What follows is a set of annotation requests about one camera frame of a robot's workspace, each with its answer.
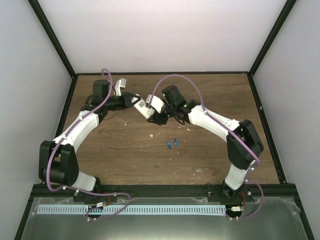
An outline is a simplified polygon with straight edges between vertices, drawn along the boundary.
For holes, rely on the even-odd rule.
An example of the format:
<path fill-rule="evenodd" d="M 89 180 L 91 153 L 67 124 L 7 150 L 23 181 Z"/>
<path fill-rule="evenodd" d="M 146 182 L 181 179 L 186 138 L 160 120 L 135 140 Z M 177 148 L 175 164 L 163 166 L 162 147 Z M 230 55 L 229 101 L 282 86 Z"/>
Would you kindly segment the blue battery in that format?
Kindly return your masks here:
<path fill-rule="evenodd" d="M 175 145 L 176 147 L 179 145 L 176 138 L 173 139 L 173 142 L 174 142 L 174 145 Z"/>
<path fill-rule="evenodd" d="M 169 141 L 166 141 L 166 144 L 167 144 L 167 147 L 168 147 L 169 149 L 172 149 L 172 146 L 171 146 L 171 144 L 170 144 Z"/>

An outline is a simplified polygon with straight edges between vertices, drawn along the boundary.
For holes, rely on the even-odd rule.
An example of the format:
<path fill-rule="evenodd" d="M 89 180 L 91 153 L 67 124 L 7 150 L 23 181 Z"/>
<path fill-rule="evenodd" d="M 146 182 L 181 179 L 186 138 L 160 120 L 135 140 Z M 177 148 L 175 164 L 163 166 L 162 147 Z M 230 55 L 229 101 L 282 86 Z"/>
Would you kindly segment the white remote control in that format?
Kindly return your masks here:
<path fill-rule="evenodd" d="M 154 121 L 156 109 L 149 105 L 149 101 L 151 100 L 151 95 L 148 95 L 147 99 L 144 100 L 141 98 L 137 103 L 134 104 L 134 107 L 138 112 L 147 119 L 148 122 Z"/>

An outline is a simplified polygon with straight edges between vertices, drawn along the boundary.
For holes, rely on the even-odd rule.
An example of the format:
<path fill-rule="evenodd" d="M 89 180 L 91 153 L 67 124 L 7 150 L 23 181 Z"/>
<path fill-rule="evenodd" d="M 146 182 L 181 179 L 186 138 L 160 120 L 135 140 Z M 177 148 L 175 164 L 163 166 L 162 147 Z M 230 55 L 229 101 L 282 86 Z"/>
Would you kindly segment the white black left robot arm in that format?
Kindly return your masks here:
<path fill-rule="evenodd" d="M 38 175 L 43 182 L 83 190 L 85 197 L 91 202 L 97 202 L 101 198 L 100 179 L 80 171 L 76 153 L 108 112 L 131 108 L 141 100 L 137 94 L 122 92 L 125 86 L 124 78 L 116 83 L 96 80 L 92 86 L 92 94 L 86 99 L 73 123 L 52 141 L 45 140 L 41 143 Z"/>

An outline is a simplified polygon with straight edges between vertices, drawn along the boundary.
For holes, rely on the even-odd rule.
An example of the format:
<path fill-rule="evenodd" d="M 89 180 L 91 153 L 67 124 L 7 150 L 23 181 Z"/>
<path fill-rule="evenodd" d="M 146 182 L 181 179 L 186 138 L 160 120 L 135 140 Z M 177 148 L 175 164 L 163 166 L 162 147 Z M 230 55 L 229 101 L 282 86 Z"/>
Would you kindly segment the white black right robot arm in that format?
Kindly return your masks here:
<path fill-rule="evenodd" d="M 222 182 L 223 198 L 229 202 L 240 196 L 248 171 L 260 165 L 259 156 L 264 146 L 259 134 L 250 120 L 229 119 L 203 106 L 202 102 L 186 101 L 175 85 L 162 90 L 163 98 L 152 94 L 146 99 L 151 109 L 148 122 L 165 125 L 169 118 L 180 124 L 188 123 L 201 127 L 226 142 L 230 168 Z"/>

